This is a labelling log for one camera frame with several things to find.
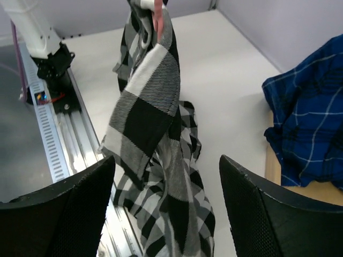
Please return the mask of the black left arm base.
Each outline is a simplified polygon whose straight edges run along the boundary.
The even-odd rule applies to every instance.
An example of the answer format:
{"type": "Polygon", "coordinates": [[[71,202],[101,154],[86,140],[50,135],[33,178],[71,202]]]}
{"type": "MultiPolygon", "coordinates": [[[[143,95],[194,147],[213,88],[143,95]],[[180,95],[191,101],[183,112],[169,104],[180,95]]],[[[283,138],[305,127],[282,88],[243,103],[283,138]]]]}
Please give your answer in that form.
{"type": "Polygon", "coordinates": [[[75,57],[66,44],[60,43],[55,54],[49,54],[47,59],[33,57],[38,68],[38,78],[44,80],[50,94],[50,100],[38,99],[41,104],[52,103],[56,114],[69,114],[80,111],[81,106],[72,84],[68,69],[75,57]]]}

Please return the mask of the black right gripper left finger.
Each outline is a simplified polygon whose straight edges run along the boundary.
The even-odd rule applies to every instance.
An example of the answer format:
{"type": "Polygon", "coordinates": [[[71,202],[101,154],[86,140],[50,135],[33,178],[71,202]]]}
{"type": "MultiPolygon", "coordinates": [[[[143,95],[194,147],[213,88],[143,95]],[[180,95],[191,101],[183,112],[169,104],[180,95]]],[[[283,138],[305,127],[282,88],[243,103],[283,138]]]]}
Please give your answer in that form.
{"type": "Polygon", "coordinates": [[[1,256],[96,256],[115,174],[106,157],[1,203],[1,256]]]}

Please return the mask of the black white checkered shirt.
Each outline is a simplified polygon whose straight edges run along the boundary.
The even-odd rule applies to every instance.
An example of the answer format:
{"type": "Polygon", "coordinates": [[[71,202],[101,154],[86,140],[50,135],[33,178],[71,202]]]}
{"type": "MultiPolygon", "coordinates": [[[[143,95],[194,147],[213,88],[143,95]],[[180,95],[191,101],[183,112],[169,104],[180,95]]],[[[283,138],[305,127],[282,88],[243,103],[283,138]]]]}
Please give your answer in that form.
{"type": "Polygon", "coordinates": [[[213,256],[215,217],[196,166],[195,109],[180,100],[180,64],[168,10],[162,37],[153,1],[130,1],[117,73],[120,97],[100,151],[124,173],[114,205],[136,219],[144,256],[213,256]]]}

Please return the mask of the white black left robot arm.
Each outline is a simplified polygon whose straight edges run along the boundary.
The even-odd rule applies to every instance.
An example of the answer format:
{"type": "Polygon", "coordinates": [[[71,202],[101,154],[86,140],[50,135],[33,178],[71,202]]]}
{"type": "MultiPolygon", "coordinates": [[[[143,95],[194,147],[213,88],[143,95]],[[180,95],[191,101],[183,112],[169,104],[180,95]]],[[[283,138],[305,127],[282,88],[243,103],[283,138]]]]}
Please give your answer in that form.
{"type": "Polygon", "coordinates": [[[74,54],[69,52],[48,22],[39,1],[2,0],[1,6],[22,35],[38,67],[38,77],[46,81],[61,79],[70,67],[74,54]]]}

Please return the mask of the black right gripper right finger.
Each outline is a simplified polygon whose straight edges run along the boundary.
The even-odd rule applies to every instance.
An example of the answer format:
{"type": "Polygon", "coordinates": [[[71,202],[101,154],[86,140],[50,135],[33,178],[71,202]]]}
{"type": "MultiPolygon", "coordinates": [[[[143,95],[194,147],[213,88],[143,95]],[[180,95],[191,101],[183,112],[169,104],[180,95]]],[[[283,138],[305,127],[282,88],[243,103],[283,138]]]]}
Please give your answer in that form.
{"type": "Polygon", "coordinates": [[[342,207],[302,196],[219,161],[237,256],[342,256],[342,207]]]}

